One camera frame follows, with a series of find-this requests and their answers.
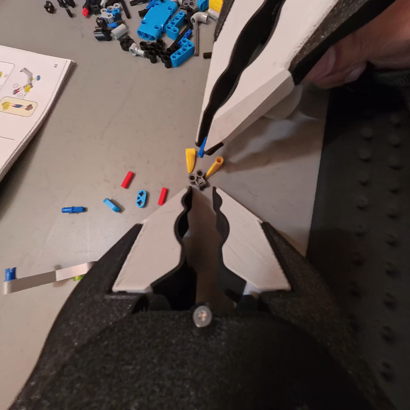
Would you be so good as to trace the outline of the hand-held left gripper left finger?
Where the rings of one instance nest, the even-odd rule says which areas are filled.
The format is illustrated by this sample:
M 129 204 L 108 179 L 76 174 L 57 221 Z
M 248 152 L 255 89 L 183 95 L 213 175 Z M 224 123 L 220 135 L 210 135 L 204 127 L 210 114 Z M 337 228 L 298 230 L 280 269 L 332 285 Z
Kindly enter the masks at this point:
M 112 286 L 113 293 L 153 293 L 186 259 L 192 187 L 183 188 L 146 218 Z

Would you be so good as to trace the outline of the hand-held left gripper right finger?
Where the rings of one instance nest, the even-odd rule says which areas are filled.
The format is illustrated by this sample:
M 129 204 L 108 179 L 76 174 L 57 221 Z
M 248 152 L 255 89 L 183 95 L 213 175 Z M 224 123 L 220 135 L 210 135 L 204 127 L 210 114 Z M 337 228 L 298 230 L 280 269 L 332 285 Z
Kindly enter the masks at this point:
M 291 283 L 268 238 L 266 224 L 222 189 L 213 187 L 218 246 L 218 286 L 235 303 L 271 291 L 291 291 Z

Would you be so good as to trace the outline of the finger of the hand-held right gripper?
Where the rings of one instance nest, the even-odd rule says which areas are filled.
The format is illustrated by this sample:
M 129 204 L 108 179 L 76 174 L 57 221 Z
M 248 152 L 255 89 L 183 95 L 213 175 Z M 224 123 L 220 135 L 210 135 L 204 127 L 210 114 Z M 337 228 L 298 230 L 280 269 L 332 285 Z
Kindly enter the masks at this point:
M 214 31 L 208 79 L 196 145 L 222 145 L 229 136 L 216 136 L 217 113 L 232 95 L 255 53 L 272 36 L 284 1 L 223 1 Z
M 295 87 L 290 63 L 307 43 L 315 28 L 337 1 L 290 0 L 283 5 L 276 28 L 251 64 L 243 71 L 232 99 L 217 113 L 216 136 L 228 132 L 226 140 L 242 131 L 287 97 Z M 221 145 L 206 145 L 205 153 L 215 152 Z

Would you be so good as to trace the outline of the grey connector piece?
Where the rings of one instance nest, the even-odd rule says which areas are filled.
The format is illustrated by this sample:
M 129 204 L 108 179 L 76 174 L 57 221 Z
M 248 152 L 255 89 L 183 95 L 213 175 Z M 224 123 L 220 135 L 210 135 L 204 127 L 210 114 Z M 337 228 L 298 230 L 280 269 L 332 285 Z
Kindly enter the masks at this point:
M 191 186 L 196 187 L 200 191 L 203 191 L 208 187 L 205 173 L 200 169 L 189 174 L 188 181 Z

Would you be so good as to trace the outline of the grey desk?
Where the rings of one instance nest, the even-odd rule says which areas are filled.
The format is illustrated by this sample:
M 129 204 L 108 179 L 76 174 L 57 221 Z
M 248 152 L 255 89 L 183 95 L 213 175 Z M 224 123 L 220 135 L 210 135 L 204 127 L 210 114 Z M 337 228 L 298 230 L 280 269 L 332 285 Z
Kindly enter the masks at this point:
M 99 42 L 95 20 L 70 18 L 41 1 L 1 1 L 1 44 L 74 60 L 53 112 L 1 182 L 1 409 L 30 375 L 56 315 L 79 284 L 68 280 L 3 295 L 4 271 L 18 278 L 97 261 L 134 224 L 187 186 L 209 60 L 177 69 L 133 57 L 118 41 Z M 262 117 L 213 156 L 221 188 L 306 254 L 329 93 L 305 89 L 283 121 Z M 135 176 L 120 185 L 128 171 Z M 146 206 L 135 204 L 139 190 Z M 121 211 L 115 213 L 108 198 Z M 86 207 L 64 214 L 64 207 Z

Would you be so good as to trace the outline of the person's right hand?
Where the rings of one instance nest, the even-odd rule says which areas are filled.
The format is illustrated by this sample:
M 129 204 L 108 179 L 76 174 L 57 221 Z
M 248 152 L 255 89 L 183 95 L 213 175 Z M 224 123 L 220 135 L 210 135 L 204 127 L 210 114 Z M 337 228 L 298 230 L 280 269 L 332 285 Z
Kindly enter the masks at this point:
M 368 63 L 409 68 L 409 1 L 396 1 L 371 22 L 331 46 L 304 82 L 330 89 L 357 80 Z

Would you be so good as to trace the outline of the pile of building bricks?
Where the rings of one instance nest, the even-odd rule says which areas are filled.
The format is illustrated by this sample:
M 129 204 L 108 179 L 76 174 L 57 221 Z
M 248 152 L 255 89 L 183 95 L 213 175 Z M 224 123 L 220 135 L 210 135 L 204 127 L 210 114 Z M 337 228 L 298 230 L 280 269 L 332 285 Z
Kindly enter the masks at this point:
M 94 37 L 97 41 L 119 41 L 123 51 L 133 56 L 158 60 L 165 68 L 177 68 L 191 57 L 199 56 L 199 25 L 218 21 L 222 0 L 88 0 L 82 3 L 85 18 L 96 17 Z M 145 6 L 138 11 L 141 19 L 133 40 L 123 17 L 130 19 L 131 6 Z

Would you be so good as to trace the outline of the yellow cone piece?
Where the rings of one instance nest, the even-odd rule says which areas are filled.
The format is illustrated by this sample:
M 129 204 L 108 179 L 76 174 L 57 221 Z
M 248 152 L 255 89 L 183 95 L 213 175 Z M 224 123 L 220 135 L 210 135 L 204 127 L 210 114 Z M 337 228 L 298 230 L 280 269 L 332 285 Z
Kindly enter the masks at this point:
M 223 165 L 224 159 L 222 156 L 218 156 L 211 167 L 208 169 L 205 178 L 209 179 L 212 175 L 214 175 Z

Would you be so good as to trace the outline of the black studded mat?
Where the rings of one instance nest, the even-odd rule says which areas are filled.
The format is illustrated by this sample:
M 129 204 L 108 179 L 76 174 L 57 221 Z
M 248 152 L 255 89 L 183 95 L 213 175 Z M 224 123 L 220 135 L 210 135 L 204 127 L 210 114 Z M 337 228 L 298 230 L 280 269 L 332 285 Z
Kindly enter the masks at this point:
M 391 86 L 331 90 L 307 257 L 396 409 L 409 409 L 409 109 Z

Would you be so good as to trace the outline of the grey angled beam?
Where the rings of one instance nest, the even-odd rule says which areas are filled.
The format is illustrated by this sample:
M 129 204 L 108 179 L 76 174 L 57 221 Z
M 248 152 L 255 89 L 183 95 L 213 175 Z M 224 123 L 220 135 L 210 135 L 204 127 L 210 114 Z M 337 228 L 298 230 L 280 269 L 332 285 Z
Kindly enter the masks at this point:
M 3 295 L 69 279 L 80 280 L 94 264 L 95 261 L 91 261 L 64 269 L 49 271 L 43 274 L 32 275 L 24 278 L 16 277 L 16 280 L 3 283 Z

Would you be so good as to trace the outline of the white instruction booklet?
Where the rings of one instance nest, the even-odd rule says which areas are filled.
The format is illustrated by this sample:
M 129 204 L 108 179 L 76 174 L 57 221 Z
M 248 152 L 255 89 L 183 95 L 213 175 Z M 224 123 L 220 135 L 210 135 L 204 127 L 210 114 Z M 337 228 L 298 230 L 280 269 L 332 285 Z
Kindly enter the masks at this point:
M 0 179 L 42 126 L 74 61 L 0 47 Z

